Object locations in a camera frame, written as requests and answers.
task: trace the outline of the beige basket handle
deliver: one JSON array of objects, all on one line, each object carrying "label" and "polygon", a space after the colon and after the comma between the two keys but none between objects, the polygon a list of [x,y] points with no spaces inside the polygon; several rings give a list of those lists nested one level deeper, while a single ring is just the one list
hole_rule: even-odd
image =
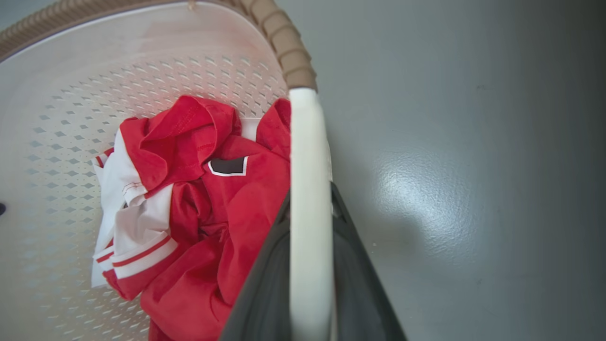
[{"label": "beige basket handle", "polygon": [[[0,32],[0,62],[55,33],[115,13],[178,0],[60,0]],[[274,0],[214,0],[254,23],[265,35],[282,67],[289,89],[317,91],[311,57],[290,18]]]}]

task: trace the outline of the pile of clothes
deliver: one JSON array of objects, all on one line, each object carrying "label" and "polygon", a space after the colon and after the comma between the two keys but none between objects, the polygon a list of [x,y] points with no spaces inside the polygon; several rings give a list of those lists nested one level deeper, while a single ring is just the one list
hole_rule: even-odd
[{"label": "pile of clothes", "polygon": [[290,187],[290,103],[241,121],[182,96],[125,120],[93,166],[103,209],[93,287],[141,295],[150,341],[216,340]]}]

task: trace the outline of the red clothing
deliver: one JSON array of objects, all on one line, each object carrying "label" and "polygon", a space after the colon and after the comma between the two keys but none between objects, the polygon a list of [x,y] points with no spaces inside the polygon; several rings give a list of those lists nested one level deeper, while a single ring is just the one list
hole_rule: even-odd
[{"label": "red clothing", "polygon": [[[130,214],[137,230],[123,233],[127,241],[143,233],[150,237],[122,256],[111,254],[109,248],[119,244],[113,237],[114,245],[96,259],[104,261],[108,283],[123,297],[142,292],[141,306],[152,320],[149,340],[220,336],[290,186],[289,125],[290,103],[277,100],[253,142],[240,136],[233,108],[192,96],[180,97],[154,118],[121,124],[141,179],[124,192],[137,188],[148,206],[118,212],[116,227],[128,225]],[[141,231],[147,225],[140,212],[153,207],[152,198],[169,185],[170,231]],[[107,265],[114,256],[120,262]]]}]

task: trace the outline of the red stripe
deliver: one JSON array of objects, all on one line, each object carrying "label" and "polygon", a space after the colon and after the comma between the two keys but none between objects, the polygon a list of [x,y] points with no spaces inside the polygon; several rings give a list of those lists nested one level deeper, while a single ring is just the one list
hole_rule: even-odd
[{"label": "red stripe", "polygon": [[139,260],[139,259],[145,257],[146,255],[151,254],[155,250],[161,248],[164,244],[168,243],[169,240],[170,240],[170,236],[168,235],[168,236],[166,236],[165,239],[162,239],[162,241],[160,241],[158,244],[155,244],[154,246],[152,246],[151,248],[145,250],[144,252],[142,252],[142,253],[134,256],[134,257],[131,257],[131,258],[127,259],[127,260],[123,260],[121,262],[114,263],[113,266],[114,267],[116,267],[116,266],[125,266],[127,264],[130,264],[130,263],[134,262],[135,260]]},{"label": "red stripe", "polygon": [[104,261],[108,260],[112,255],[113,255],[113,252],[110,252],[110,253],[108,253],[105,256],[99,257],[97,259],[97,263],[101,263],[101,262],[104,262]]}]

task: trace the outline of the white plastic bar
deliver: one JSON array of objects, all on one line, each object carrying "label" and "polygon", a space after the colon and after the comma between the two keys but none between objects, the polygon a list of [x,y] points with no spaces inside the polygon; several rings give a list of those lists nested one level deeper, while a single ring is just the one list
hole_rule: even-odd
[{"label": "white plastic bar", "polygon": [[292,89],[290,319],[294,341],[330,337],[334,295],[329,155],[313,89]]}]

